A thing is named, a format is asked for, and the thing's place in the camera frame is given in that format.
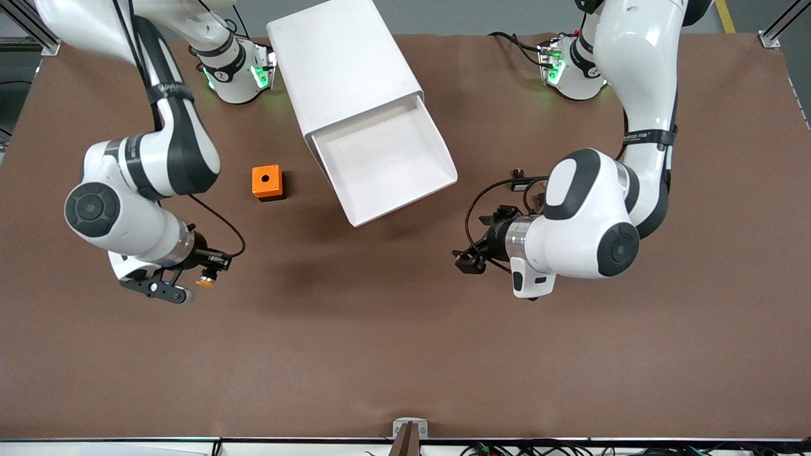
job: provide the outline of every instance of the metal frame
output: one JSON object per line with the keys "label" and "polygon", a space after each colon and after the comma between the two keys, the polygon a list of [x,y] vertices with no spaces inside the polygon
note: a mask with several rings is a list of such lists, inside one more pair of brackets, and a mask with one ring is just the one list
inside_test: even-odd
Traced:
{"label": "metal frame", "polygon": [[[315,444],[391,444],[389,437],[57,437],[57,438],[0,438],[0,443],[59,443],[59,442],[209,442],[209,443],[315,443]],[[485,442],[494,445],[516,443],[543,444],[567,441],[589,447],[646,448],[668,444],[685,444],[698,449],[712,448],[722,442],[744,442],[764,446],[776,451],[784,446],[798,446],[811,451],[809,438],[717,438],[717,437],[431,437],[422,439],[422,445],[468,445],[470,442]]]}
{"label": "metal frame", "polygon": [[769,28],[765,31],[759,31],[757,34],[760,37],[763,47],[767,49],[778,49],[780,47],[780,41],[777,38],[780,36],[780,33],[783,33],[783,31],[794,22],[794,19],[800,17],[809,6],[811,6],[811,0],[795,0]]}
{"label": "metal frame", "polygon": [[[0,10],[5,11],[11,20],[42,46],[42,55],[58,54],[61,41],[42,22],[31,0],[0,0]],[[30,44],[30,40],[22,40],[16,43],[17,46],[23,41]]]}

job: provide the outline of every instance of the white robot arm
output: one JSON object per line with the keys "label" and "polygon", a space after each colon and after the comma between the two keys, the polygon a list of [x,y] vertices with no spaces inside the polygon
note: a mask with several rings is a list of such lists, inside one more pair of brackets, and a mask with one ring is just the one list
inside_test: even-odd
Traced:
{"label": "white robot arm", "polygon": [[[132,14],[134,5],[127,0],[40,0],[38,7],[63,40],[134,63],[163,124],[159,130],[88,149],[82,181],[65,202],[68,225],[108,251],[126,288],[190,303],[191,292],[176,285],[179,274],[202,265],[198,283],[211,286],[232,256],[209,249],[193,225],[159,204],[171,196],[207,191],[220,172],[217,150],[169,47],[149,20]],[[173,277],[164,278],[166,271]]]}
{"label": "white robot arm", "polygon": [[[42,19],[71,45],[131,61],[115,14],[114,0],[36,0]],[[130,0],[122,0],[128,5]],[[219,11],[236,0],[131,0],[132,11],[175,31],[203,63],[209,85],[223,101],[240,104],[270,87],[276,56],[263,45],[238,39]]]}
{"label": "white robot arm", "polygon": [[[591,148],[569,154],[549,175],[541,214],[525,216],[501,206],[483,219],[489,225],[484,238],[454,252],[465,273],[483,273],[488,260],[508,261],[519,298],[551,293],[558,274],[605,278],[624,272],[636,258],[640,239],[653,233],[667,213],[676,138],[676,56],[687,2],[590,4],[584,23],[592,30],[569,37],[565,52],[545,55],[559,55],[565,65],[551,72],[558,72],[556,89],[567,97],[586,99],[603,86],[602,78],[611,83],[628,117],[622,162]],[[593,37],[593,54],[583,37]],[[574,65],[568,61],[573,55]],[[586,56],[594,61],[584,62]]]}

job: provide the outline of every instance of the orange block with hole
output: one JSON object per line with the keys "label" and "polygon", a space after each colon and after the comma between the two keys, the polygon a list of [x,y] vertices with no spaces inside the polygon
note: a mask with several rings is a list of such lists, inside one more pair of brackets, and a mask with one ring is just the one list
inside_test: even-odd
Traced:
{"label": "orange block with hole", "polygon": [[259,201],[285,199],[285,175],[279,165],[257,166],[251,176],[253,194]]}

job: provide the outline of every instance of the black wire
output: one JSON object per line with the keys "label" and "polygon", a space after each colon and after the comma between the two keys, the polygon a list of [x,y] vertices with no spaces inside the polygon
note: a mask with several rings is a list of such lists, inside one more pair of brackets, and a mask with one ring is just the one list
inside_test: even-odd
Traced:
{"label": "black wire", "polygon": [[507,451],[507,449],[504,448],[503,446],[494,446],[493,448],[495,448],[496,450],[499,450],[501,453],[504,454],[504,456],[513,456],[513,454],[510,453],[509,451]]}
{"label": "black wire", "polygon": [[[144,88],[149,88],[149,75],[147,74],[146,65],[144,62],[144,55],[139,53],[135,47],[135,43],[138,43],[140,47],[140,42],[137,37],[137,33],[135,33],[135,10],[132,6],[132,0],[128,0],[130,4],[130,21],[132,23],[132,31],[135,34],[135,42],[133,41],[133,37],[130,36],[130,31],[127,28],[127,22],[124,20],[124,13],[121,11],[121,5],[118,3],[118,0],[113,0],[113,6],[115,6],[115,12],[118,14],[118,21],[121,23],[121,28],[124,31],[124,36],[127,38],[127,44],[130,46],[130,52],[132,52],[132,58],[135,60],[135,67],[138,68],[138,74],[141,75],[141,80],[144,82]],[[151,105],[152,108],[152,122],[155,126],[155,131],[161,129],[161,116],[157,112],[157,107],[155,105]]]}
{"label": "black wire", "polygon": [[545,63],[541,63],[541,62],[535,60],[534,58],[532,58],[529,54],[526,53],[526,50],[525,50],[525,49],[529,49],[529,50],[533,50],[535,52],[538,52],[538,48],[535,48],[533,46],[526,45],[526,44],[520,42],[518,40],[518,35],[516,35],[515,33],[513,33],[513,35],[510,36],[510,35],[508,35],[508,34],[506,34],[504,32],[493,32],[493,33],[488,34],[488,36],[489,37],[507,37],[507,39],[510,40],[511,43],[518,46],[518,49],[521,50],[521,53],[524,54],[524,57],[526,57],[527,60],[534,63],[538,67],[545,67],[546,66]]}
{"label": "black wire", "polygon": [[797,14],[795,14],[795,15],[794,15],[794,17],[792,17],[792,18],[791,18],[791,20],[789,20],[788,22],[786,22],[786,24],[785,24],[785,25],[783,25],[783,28],[781,28],[780,30],[778,30],[778,31],[777,31],[777,33],[775,33],[775,35],[777,36],[777,35],[779,35],[780,33],[783,33],[783,30],[785,30],[786,28],[788,28],[788,26],[789,26],[789,25],[791,25],[791,24],[792,24],[792,22],[794,22],[794,21],[795,21],[795,20],[796,20],[798,17],[800,17],[800,15],[801,15],[801,14],[803,14],[803,13],[805,12],[805,10],[807,10],[807,9],[809,8],[809,6],[811,6],[811,3],[809,3],[809,4],[805,5],[805,6],[803,6],[803,9],[801,9],[801,10],[800,10],[800,11],[799,11]]}
{"label": "black wire", "polygon": [[239,242],[242,243],[242,247],[239,249],[239,252],[234,253],[233,255],[231,255],[231,257],[236,258],[237,256],[242,255],[245,252],[245,238],[243,238],[242,233],[240,233],[239,230],[237,230],[236,226],[231,225],[231,222],[229,222],[225,217],[222,217],[214,209],[208,207],[208,204],[205,204],[203,201],[200,201],[200,199],[198,199],[197,196],[189,195],[189,198],[192,198],[197,204],[203,206],[203,208],[209,211],[211,214],[213,214],[214,217],[217,217],[220,220],[222,220],[222,222],[225,223],[237,235],[237,237],[239,238]]}
{"label": "black wire", "polygon": [[241,33],[238,33],[237,23],[235,23],[233,19],[227,19],[226,18],[225,23],[228,24],[227,28],[231,31],[231,33],[234,34],[235,37],[248,39],[248,35],[243,35]]}
{"label": "black wire", "polygon": [[594,456],[594,454],[593,454],[593,453],[591,453],[591,450],[589,450],[589,449],[588,449],[588,448],[586,448],[585,446],[581,446],[581,445],[578,445],[578,444],[576,444],[576,443],[566,443],[566,445],[568,445],[568,446],[572,447],[572,448],[573,448],[575,451],[577,451],[577,449],[580,449],[580,450],[585,451],[585,452],[586,452],[586,454],[588,454],[589,456]]}
{"label": "black wire", "polygon": [[793,4],[793,5],[791,5],[791,6],[790,6],[788,9],[786,9],[785,11],[783,11],[783,13],[780,15],[780,17],[778,17],[778,18],[777,18],[777,20],[776,20],[775,22],[773,22],[773,24],[772,24],[772,25],[770,25],[770,26],[769,26],[769,28],[767,28],[767,29],[766,29],[766,31],[765,31],[763,34],[764,34],[764,35],[768,35],[768,34],[769,34],[769,32],[771,32],[771,29],[772,29],[772,28],[777,27],[777,23],[778,23],[778,22],[780,22],[781,20],[783,20],[783,18],[784,18],[784,17],[786,17],[786,15],[788,14],[788,12],[789,12],[789,11],[791,11],[791,10],[793,10],[793,9],[794,9],[794,6],[797,6],[797,5],[798,5],[798,4],[799,4],[801,1],[802,1],[802,0],[795,0],[795,1],[794,1],[794,4]]}
{"label": "black wire", "polygon": [[549,456],[549,454],[552,454],[552,453],[554,453],[554,452],[556,452],[556,451],[560,451],[561,453],[565,454],[566,456],[572,456],[572,455],[571,455],[571,454],[570,454],[568,451],[566,451],[566,449],[564,449],[562,446],[559,446],[559,445],[555,445],[555,446],[553,446],[553,447],[551,448],[551,450],[548,450],[548,451],[546,451],[546,452],[544,452],[544,453],[541,453],[541,452],[539,451],[539,452],[538,452],[538,454],[539,454],[540,456]]}
{"label": "black wire", "polygon": [[[625,133],[628,133],[628,113],[625,112],[625,109],[622,109],[622,117],[624,118],[624,125],[625,125]],[[620,153],[617,154],[614,161],[619,161],[623,155],[625,155],[625,144],[622,144],[620,148]]]}
{"label": "black wire", "polygon": [[520,46],[520,47],[522,47],[522,48],[524,48],[526,50],[532,50],[532,51],[538,50],[538,48],[536,48],[535,46],[530,46],[530,45],[527,45],[525,43],[520,42],[518,40],[518,36],[515,33],[513,33],[512,35],[508,35],[508,34],[506,34],[504,32],[493,32],[493,33],[488,33],[487,36],[488,37],[504,37],[504,38],[507,38],[508,40],[510,40],[514,45]]}
{"label": "black wire", "polygon": [[[524,181],[526,181],[526,178],[512,178],[512,179],[500,180],[497,183],[492,183],[492,184],[488,185],[487,188],[482,190],[478,195],[476,195],[476,197],[473,198],[473,202],[470,203],[470,207],[467,209],[467,214],[465,214],[465,236],[467,236],[467,242],[470,243],[470,246],[473,248],[473,250],[476,253],[478,253],[480,256],[485,256],[485,255],[482,253],[481,250],[478,249],[478,247],[476,247],[476,243],[473,242],[473,237],[470,236],[470,215],[473,213],[473,209],[476,207],[476,203],[478,203],[478,201],[482,199],[482,196],[484,196],[487,192],[489,192],[490,190],[492,190],[492,189],[494,189],[494,188],[496,188],[498,186],[505,185],[506,183],[524,182]],[[511,273],[509,268],[505,267],[504,265],[502,265],[500,263],[496,263],[492,258],[487,258],[487,262],[490,263],[491,265],[494,265],[496,268],[501,269],[502,271],[505,271],[507,273]]]}
{"label": "black wire", "polygon": [[526,209],[526,213],[527,213],[527,215],[535,215],[535,211],[534,211],[534,210],[532,210],[532,208],[530,207],[529,203],[527,203],[527,201],[526,201],[526,197],[527,197],[527,196],[529,195],[529,193],[530,193],[530,188],[531,188],[533,185],[535,185],[536,183],[539,183],[539,182],[544,181],[544,180],[549,180],[549,176],[541,176],[541,177],[539,177],[539,178],[532,179],[532,180],[530,181],[530,183],[528,183],[528,184],[526,185],[526,188],[524,188],[524,196],[523,196],[523,200],[524,200],[524,209]]}
{"label": "black wire", "polygon": [[211,8],[209,8],[209,7],[208,7],[208,5],[206,5],[206,4],[203,2],[203,0],[197,0],[197,2],[198,2],[198,3],[199,3],[199,4],[200,4],[200,5],[203,7],[203,8],[205,8],[205,10],[206,10],[206,11],[208,11],[208,13],[211,15],[211,17],[213,17],[213,18],[214,18],[214,20],[216,20],[216,22],[217,22],[218,24],[220,24],[221,26],[223,26],[223,27],[224,27],[226,30],[228,30],[228,31],[230,31],[230,32],[234,32],[234,30],[231,30],[230,28],[228,28],[228,25],[223,24],[223,23],[220,21],[220,18],[219,18],[217,15],[215,15],[215,14],[214,14],[214,11],[211,11]]}
{"label": "black wire", "polygon": [[242,24],[242,31],[245,32],[245,38],[250,40],[251,37],[248,36],[248,27],[245,27],[245,21],[242,20],[242,15],[239,14],[239,10],[237,9],[237,6],[236,5],[231,5],[231,6],[234,8],[234,12],[237,13],[237,19],[239,19],[239,23]]}

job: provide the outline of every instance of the brown table surface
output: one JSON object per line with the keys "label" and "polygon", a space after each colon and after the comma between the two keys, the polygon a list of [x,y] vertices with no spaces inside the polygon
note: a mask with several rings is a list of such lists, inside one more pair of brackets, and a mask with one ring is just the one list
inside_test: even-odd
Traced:
{"label": "brown table surface", "polygon": [[[376,437],[404,415],[434,437],[811,433],[811,154],[780,52],[684,36],[667,220],[622,276],[529,302],[454,267],[468,204],[514,167],[616,153],[619,102],[557,96],[503,39],[397,42],[459,182],[357,229],[286,94],[221,102],[173,43],[222,159],[202,199],[248,246],[190,307],[121,288],[62,219],[88,146],[150,129],[136,72],[45,58],[0,168],[0,437]],[[260,203],[270,163],[291,195]],[[519,201],[493,193],[477,214]],[[188,198],[165,206],[238,248]]]}

